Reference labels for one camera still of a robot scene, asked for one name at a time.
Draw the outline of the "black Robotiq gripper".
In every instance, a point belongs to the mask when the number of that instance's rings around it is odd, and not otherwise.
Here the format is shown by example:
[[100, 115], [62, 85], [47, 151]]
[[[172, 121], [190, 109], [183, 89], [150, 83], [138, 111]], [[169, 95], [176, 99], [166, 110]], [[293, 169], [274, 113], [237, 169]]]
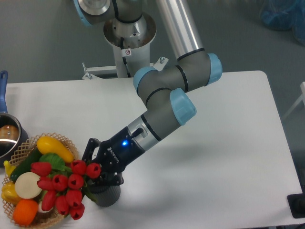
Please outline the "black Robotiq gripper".
[[103, 171], [94, 179], [95, 186], [120, 186], [124, 183], [122, 171], [145, 152], [135, 140], [142, 133], [142, 128], [131, 134], [125, 127], [107, 141], [101, 142], [96, 138], [88, 140], [82, 160], [86, 163], [92, 161], [94, 150], [99, 148], [95, 163], [100, 164]]

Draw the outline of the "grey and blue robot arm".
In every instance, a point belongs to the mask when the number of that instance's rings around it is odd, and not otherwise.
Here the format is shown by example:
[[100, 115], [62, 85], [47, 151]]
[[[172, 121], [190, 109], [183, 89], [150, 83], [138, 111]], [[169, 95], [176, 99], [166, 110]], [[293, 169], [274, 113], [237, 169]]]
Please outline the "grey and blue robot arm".
[[159, 0], [157, 6], [172, 44], [177, 65], [165, 61], [150, 65], [150, 44], [156, 35], [154, 20], [142, 10], [140, 0], [77, 0], [82, 22], [103, 22], [103, 33], [112, 46], [119, 78], [131, 77], [146, 112], [109, 140], [91, 139], [83, 160], [101, 166], [92, 180], [97, 186], [123, 183], [122, 171], [135, 159], [184, 125], [196, 114], [187, 93], [220, 79], [222, 65], [206, 53], [188, 3]]

